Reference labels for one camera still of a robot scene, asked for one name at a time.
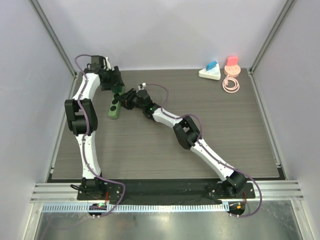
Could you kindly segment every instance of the pink toy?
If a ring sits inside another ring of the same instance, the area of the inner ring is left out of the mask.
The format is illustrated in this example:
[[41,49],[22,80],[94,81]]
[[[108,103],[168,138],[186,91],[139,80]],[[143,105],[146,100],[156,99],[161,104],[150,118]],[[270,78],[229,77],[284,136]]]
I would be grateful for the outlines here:
[[226,61],[227,66],[234,66],[238,64],[239,58],[237,56],[230,56]]

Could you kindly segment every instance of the gray wall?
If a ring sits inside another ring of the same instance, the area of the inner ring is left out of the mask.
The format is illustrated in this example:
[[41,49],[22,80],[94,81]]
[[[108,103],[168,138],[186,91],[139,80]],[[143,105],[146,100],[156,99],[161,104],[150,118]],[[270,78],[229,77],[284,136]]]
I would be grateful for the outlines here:
[[122,70],[195,69],[230,55],[250,67],[284,2],[39,0],[69,58],[107,55]]
[[297,1],[255,73],[285,171],[320,226],[320,1]]
[[26,0],[0,7],[0,239],[21,239],[43,182],[71,74]]

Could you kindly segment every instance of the floor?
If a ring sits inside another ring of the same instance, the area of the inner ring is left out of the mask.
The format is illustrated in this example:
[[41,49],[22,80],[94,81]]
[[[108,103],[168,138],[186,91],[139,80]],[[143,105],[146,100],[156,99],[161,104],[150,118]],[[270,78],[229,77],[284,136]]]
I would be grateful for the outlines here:
[[[246,209],[252,212],[257,205],[257,201],[247,202]],[[42,213],[34,239],[303,239],[290,201],[265,201],[257,214],[241,219],[229,217],[226,212],[115,213],[101,219],[87,219],[77,224],[88,216],[83,212]]]
[[[126,91],[141,83],[161,84],[170,92],[164,108],[175,114],[195,114],[203,124],[202,137],[225,161],[257,178],[278,177],[275,160],[248,73],[237,78],[240,89],[229,94],[222,80],[198,77],[198,70],[122,71]],[[165,91],[147,87],[159,105]],[[139,109],[122,108],[118,119],[108,117],[110,91],[97,89],[93,105],[98,117],[96,152],[104,177],[109,179],[216,178],[217,174],[177,142],[173,131],[147,120]],[[80,150],[66,125],[52,179],[80,179]]]

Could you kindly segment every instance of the white wall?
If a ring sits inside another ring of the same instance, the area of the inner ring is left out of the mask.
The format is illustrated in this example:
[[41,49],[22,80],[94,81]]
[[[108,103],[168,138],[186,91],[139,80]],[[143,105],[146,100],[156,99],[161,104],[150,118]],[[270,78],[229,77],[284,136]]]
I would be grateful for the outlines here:
[[320,226],[319,10],[318,0],[297,1],[255,73],[284,169],[290,179],[298,180],[317,231]]
[[18,240],[44,182],[72,76],[27,0],[0,7],[0,239]]
[[251,67],[285,0],[39,0],[70,59],[111,57],[122,70]]

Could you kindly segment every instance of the green block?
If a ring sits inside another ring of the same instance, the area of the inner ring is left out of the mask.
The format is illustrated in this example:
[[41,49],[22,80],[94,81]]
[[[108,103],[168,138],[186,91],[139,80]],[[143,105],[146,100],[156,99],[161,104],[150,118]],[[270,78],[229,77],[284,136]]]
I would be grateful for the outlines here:
[[112,95],[112,101],[109,107],[109,112],[108,112],[108,116],[111,119],[117,119],[119,117],[119,112],[120,112],[120,108],[121,108],[121,104],[119,101],[115,100],[115,95],[122,95],[125,92],[125,87],[123,86],[121,91],[119,93],[114,93]]

